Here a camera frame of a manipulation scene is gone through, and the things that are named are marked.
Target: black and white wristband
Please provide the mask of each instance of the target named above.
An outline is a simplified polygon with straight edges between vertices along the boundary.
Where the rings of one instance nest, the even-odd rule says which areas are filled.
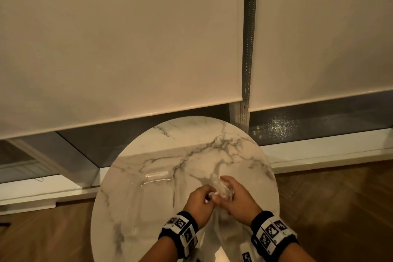
[[[163,236],[170,237],[176,245],[178,259],[182,259],[187,258],[197,245],[197,232],[198,224],[192,215],[181,211],[162,227],[158,239]]]
[[[297,241],[297,235],[279,217],[264,210],[251,223],[251,242],[266,262],[277,262],[285,248]]]

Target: person's right hand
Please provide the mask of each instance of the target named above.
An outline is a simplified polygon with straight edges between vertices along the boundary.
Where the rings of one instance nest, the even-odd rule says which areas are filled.
[[[221,176],[223,181],[229,182],[233,187],[233,200],[228,201],[220,195],[214,195],[213,201],[229,212],[238,222],[251,226],[254,218],[262,212],[248,190],[232,176]]]

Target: white baseboard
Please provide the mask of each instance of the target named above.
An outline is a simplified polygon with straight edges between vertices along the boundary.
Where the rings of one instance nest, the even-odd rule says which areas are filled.
[[[393,129],[261,146],[274,173],[393,159]]]
[[[393,129],[261,146],[274,173],[393,159]],[[56,202],[94,198],[109,167],[93,187],[82,189],[62,175],[0,184],[0,215],[55,207]]]

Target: herringbone wood floor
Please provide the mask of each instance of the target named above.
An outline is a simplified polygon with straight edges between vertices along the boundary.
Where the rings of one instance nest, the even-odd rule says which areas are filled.
[[[317,261],[393,261],[393,161],[276,177],[281,217]],[[12,222],[0,229],[0,261],[93,261],[92,208],[0,216]]]

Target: person's left hand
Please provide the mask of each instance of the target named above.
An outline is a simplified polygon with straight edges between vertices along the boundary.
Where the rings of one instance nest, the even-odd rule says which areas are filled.
[[[188,197],[187,203],[184,206],[184,211],[187,211],[195,219],[198,224],[198,229],[201,230],[208,223],[211,214],[213,213],[216,204],[210,200],[205,202],[206,196],[210,192],[215,192],[216,189],[210,185],[204,185],[194,190]]]

